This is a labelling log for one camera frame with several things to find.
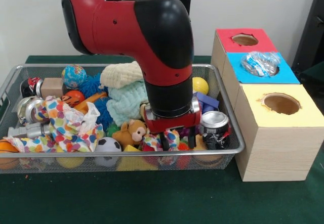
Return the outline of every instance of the basket rim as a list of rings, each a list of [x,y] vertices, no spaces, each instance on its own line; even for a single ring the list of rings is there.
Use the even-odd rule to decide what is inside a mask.
[[[5,79],[3,85],[0,88],[0,97],[2,98],[4,93],[7,91],[12,79],[15,77],[16,73],[23,68],[56,68],[65,67],[67,64],[21,64],[17,65],[11,69],[7,78]],[[106,67],[107,64],[81,64],[82,67]],[[236,135],[238,141],[238,147],[234,149],[227,150],[206,150],[206,151],[172,151],[172,152],[84,152],[84,153],[6,153],[0,154],[1,158],[47,158],[47,157],[149,157],[149,156],[194,156],[194,155],[231,155],[237,154],[244,150],[245,141],[241,134],[240,128],[238,126],[233,108],[231,106],[229,97],[227,95],[224,83],[221,79],[221,75],[218,69],[210,64],[192,64],[192,67],[204,67],[211,69],[216,77],[220,94],[224,100],[225,107],[230,118],[231,126],[234,134]]]

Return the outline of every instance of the yellow ball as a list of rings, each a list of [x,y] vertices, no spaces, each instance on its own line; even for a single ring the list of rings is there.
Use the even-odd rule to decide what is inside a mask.
[[[208,83],[201,77],[192,78],[192,88],[195,92],[200,92],[205,95],[207,95],[209,91]]]
[[[60,146],[56,148],[57,152],[64,152]],[[57,157],[56,161],[65,168],[79,167],[85,160],[85,157]]]

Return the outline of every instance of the blue fuzzy ball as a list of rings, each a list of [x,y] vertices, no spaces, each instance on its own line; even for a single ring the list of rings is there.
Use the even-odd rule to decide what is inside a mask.
[[[94,102],[96,108],[100,112],[100,116],[97,118],[96,123],[102,124],[104,131],[106,131],[108,126],[113,122],[113,119],[107,110],[107,102],[109,99],[109,97],[104,97]]]
[[[86,81],[79,86],[79,91],[87,98],[96,93],[100,93],[105,89],[99,88],[100,86],[100,73],[95,76],[88,76]]]

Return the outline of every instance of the red box top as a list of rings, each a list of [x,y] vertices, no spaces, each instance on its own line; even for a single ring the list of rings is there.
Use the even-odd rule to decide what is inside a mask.
[[[263,29],[235,28],[216,31],[227,53],[278,52]]]

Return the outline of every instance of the soccer ball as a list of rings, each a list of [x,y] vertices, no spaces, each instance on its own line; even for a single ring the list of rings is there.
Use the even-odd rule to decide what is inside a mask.
[[[122,147],[118,141],[111,137],[104,137],[98,141],[95,152],[121,152]],[[119,157],[95,157],[95,163],[103,167],[113,167]]]

